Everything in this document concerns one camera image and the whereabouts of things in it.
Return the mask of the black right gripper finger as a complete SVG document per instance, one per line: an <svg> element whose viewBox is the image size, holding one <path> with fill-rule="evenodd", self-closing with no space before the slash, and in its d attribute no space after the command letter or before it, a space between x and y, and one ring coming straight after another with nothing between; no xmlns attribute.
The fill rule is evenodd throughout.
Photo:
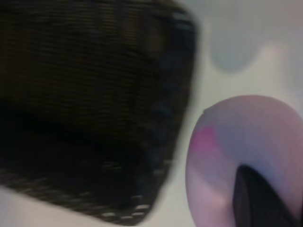
<svg viewBox="0 0 303 227"><path fill-rule="evenodd" d="M301 227L276 191L257 171L239 166L233 192L237 227Z"/></svg>

